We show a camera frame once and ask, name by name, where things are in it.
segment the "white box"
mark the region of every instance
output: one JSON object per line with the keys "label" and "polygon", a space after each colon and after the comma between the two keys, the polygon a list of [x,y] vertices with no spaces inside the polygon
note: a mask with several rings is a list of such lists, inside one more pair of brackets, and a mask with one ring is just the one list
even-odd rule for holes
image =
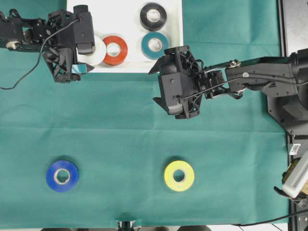
{"label": "white box", "polygon": [[94,34],[103,39],[109,35],[122,37],[128,45],[128,55],[118,66],[101,63],[92,72],[148,73],[156,61],[146,58],[141,50],[142,38],[150,31],[140,23],[140,11],[149,2],[165,8],[167,21],[158,32],[169,40],[170,47],[183,46],[182,0],[67,0],[67,10],[76,5],[88,5],[93,18]]}

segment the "black tape roll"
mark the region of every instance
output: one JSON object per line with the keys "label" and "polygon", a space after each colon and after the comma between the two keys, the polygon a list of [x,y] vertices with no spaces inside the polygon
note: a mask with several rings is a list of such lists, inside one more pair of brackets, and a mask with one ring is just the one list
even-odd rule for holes
{"label": "black tape roll", "polygon": [[[150,10],[157,10],[159,12],[160,18],[157,21],[151,22],[148,19],[147,13]],[[158,5],[157,3],[149,3],[141,9],[140,22],[142,26],[149,31],[160,30],[166,23],[166,20],[167,20],[167,13],[165,9],[161,5]]]}

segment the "wire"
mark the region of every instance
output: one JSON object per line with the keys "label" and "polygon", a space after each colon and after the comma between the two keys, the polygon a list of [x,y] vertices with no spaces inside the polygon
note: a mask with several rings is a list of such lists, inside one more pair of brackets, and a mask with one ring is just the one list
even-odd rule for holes
{"label": "wire", "polygon": [[[189,98],[197,96],[199,94],[203,94],[204,92],[207,92],[209,90],[213,90],[214,88],[220,87],[220,86],[222,86],[226,83],[237,81],[237,80],[240,80],[240,79],[243,79],[243,78],[248,79],[246,77],[237,77],[237,78],[234,78],[234,79],[230,79],[230,80],[224,81],[220,84],[217,84],[217,85],[215,85],[211,88],[203,90],[201,92],[198,92],[198,93],[195,93],[195,94],[192,94],[192,95],[188,95],[188,96],[184,96],[184,97],[179,97],[179,99],[183,99],[183,100],[189,99]],[[302,85],[308,84],[308,81],[303,82],[303,83],[290,83],[290,82],[286,82],[286,81],[282,81],[282,80],[273,80],[273,79],[270,79],[270,78],[260,78],[260,77],[249,77],[249,79],[266,80],[266,81],[270,81],[270,82],[283,83],[283,84],[292,85],[292,86],[302,86]]]}
{"label": "wire", "polygon": [[277,227],[276,225],[272,224],[272,226],[276,227],[276,229],[283,231],[282,229],[280,229],[279,227]]}
{"label": "wire", "polygon": [[253,225],[261,225],[261,224],[267,224],[267,223],[273,223],[275,221],[281,220],[281,219],[285,219],[285,218],[291,218],[291,217],[295,217],[296,215],[302,214],[302,213],[306,213],[308,212],[308,209],[302,210],[302,211],[298,211],[296,213],[291,213],[289,215],[285,215],[283,217],[279,217],[279,218],[275,218],[272,220],[265,220],[265,221],[260,221],[260,222],[256,222],[256,223],[251,223],[251,224],[237,224],[235,226],[241,226],[241,227],[245,227],[245,226],[253,226]]}
{"label": "wire", "polygon": [[17,82],[16,82],[12,87],[10,87],[10,88],[0,87],[0,89],[2,89],[2,90],[12,90],[12,89],[14,89],[14,88],[20,83],[21,80],[23,80],[23,79],[24,79],[26,76],[28,76],[32,71],[34,71],[35,68],[37,68],[37,66],[38,66],[38,64],[39,64],[39,62],[40,62],[40,58],[41,58],[42,53],[43,53],[44,46],[46,45],[46,42],[47,42],[48,40],[50,40],[50,39],[51,39],[53,36],[55,36],[56,34],[59,34],[61,31],[64,31],[65,29],[68,29],[72,24],[74,24],[74,23],[76,23],[76,22],[78,22],[78,21],[79,21],[79,19],[76,19],[76,20],[70,22],[70,23],[69,23],[68,25],[66,25],[65,27],[63,27],[63,28],[61,28],[60,30],[56,31],[56,32],[53,33],[52,35],[48,36],[48,37],[44,40],[44,42],[43,42],[43,44],[42,44],[42,46],[41,46],[41,48],[40,48],[39,55],[38,55],[38,60],[37,60],[37,63],[34,65],[34,67],[32,67],[27,73],[25,73],[23,76],[21,76],[20,79],[17,80]]}

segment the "red tape roll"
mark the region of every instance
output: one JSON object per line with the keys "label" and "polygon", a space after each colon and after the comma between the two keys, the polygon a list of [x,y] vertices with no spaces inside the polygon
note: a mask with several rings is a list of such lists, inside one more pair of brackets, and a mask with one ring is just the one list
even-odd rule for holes
{"label": "red tape roll", "polygon": [[110,43],[116,43],[121,49],[120,53],[117,56],[110,56],[107,53],[104,59],[104,63],[111,66],[116,66],[123,63],[128,53],[128,47],[126,42],[122,38],[113,35],[104,38],[103,41],[106,44],[106,47],[108,47]]}

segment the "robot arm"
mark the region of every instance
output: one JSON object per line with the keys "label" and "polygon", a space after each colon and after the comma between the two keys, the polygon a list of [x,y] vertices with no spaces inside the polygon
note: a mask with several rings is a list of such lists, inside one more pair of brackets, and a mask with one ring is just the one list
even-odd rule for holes
{"label": "robot arm", "polygon": [[90,54],[95,46],[92,17],[86,5],[75,6],[74,13],[52,12],[47,21],[24,19],[11,9],[8,17],[0,12],[0,28],[0,48],[39,55],[44,52],[55,82],[80,80],[82,74],[93,69],[77,60],[77,50],[79,54]]}
{"label": "robot arm", "polygon": [[[176,119],[190,119],[200,114],[203,95],[206,99],[229,95],[238,100],[246,89],[260,90],[268,97],[269,113],[287,132],[306,135],[308,49],[290,57],[262,57],[203,66],[203,61],[196,60],[188,46],[165,50],[165,56],[149,73],[160,73],[161,97],[154,101]],[[226,81],[220,70],[223,68]]]}

